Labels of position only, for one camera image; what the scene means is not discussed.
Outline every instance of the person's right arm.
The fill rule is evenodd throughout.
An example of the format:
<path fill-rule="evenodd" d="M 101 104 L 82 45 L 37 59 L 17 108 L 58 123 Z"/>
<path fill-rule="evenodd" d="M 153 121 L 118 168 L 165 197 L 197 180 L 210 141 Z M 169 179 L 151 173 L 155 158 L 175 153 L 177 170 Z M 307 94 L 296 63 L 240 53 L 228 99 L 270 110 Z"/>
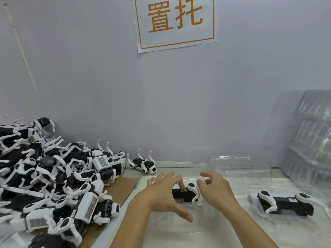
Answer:
<path fill-rule="evenodd" d="M 238 204 L 229 182 L 221 174 L 201 172 L 200 175 L 209 177 L 206 184 L 200 179 L 197 181 L 201 195 L 227 218 L 243 248 L 279 248 Z"/>

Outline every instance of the fingernail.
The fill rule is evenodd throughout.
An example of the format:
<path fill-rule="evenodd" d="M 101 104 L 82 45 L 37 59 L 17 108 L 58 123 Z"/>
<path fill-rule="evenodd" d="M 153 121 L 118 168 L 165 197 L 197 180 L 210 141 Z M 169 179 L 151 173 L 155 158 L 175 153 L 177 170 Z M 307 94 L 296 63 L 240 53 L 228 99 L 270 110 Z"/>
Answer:
<path fill-rule="evenodd" d="M 193 222 L 193 216 L 192 215 L 188 215 L 187 218 L 186 218 L 186 220 L 188 222 L 192 223 Z"/>

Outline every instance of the person's left arm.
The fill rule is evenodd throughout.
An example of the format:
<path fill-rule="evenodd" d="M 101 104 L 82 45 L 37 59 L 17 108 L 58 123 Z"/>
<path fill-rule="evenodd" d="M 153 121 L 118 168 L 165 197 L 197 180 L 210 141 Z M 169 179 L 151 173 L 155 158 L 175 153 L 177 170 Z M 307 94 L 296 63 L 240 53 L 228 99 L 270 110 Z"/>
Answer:
<path fill-rule="evenodd" d="M 170 172 L 164 176 L 160 173 L 154 181 L 154 177 L 148 179 L 147 187 L 139 192 L 130 201 L 126 214 L 118 229 L 118 232 L 110 248 L 140 248 L 143 247 L 147 222 L 152 211 L 172 211 L 189 222 L 193 222 L 193 216 L 187 209 L 176 203 L 172 196 L 172 188 L 178 184 L 185 190 L 183 178 Z"/>

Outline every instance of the pile of robot toys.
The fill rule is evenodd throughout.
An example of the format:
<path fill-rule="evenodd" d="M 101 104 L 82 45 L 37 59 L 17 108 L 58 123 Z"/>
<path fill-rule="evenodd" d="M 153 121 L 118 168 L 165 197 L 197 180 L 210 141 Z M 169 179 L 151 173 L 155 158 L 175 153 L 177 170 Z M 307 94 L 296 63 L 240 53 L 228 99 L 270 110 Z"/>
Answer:
<path fill-rule="evenodd" d="M 75 248 L 88 224 L 107 225 L 119 214 L 104 186 L 127 166 L 153 174 L 155 161 L 151 152 L 149 160 L 138 153 L 133 161 L 123 151 L 114 154 L 109 142 L 103 150 L 100 139 L 93 149 L 81 142 L 63 147 L 61 136 L 46 138 L 47 128 L 55 131 L 46 117 L 0 126 L 0 227 L 21 243 L 19 232 L 48 228 L 27 246 Z"/>

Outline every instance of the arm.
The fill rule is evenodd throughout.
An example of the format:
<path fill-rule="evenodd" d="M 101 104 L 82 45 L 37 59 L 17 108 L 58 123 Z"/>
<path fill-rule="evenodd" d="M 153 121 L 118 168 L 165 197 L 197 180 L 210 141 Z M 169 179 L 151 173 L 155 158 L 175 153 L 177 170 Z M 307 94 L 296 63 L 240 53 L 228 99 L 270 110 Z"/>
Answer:
<path fill-rule="evenodd" d="M 229 220 L 243 248 L 279 248 L 238 204 L 229 182 L 221 174 L 201 172 L 200 175 L 209 177 L 207 184 L 200 179 L 197 181 L 201 195 Z"/>
<path fill-rule="evenodd" d="M 147 187 L 131 200 L 110 248 L 143 247 L 148 218 L 152 211 L 172 211 L 187 221 L 193 222 L 193 217 L 188 210 L 177 204 L 172 196 L 172 188 L 175 184 L 185 190 L 183 178 L 172 177 L 174 172 L 164 177 L 163 175 L 164 173 L 161 172 L 154 183 L 154 177 L 148 179 Z"/>

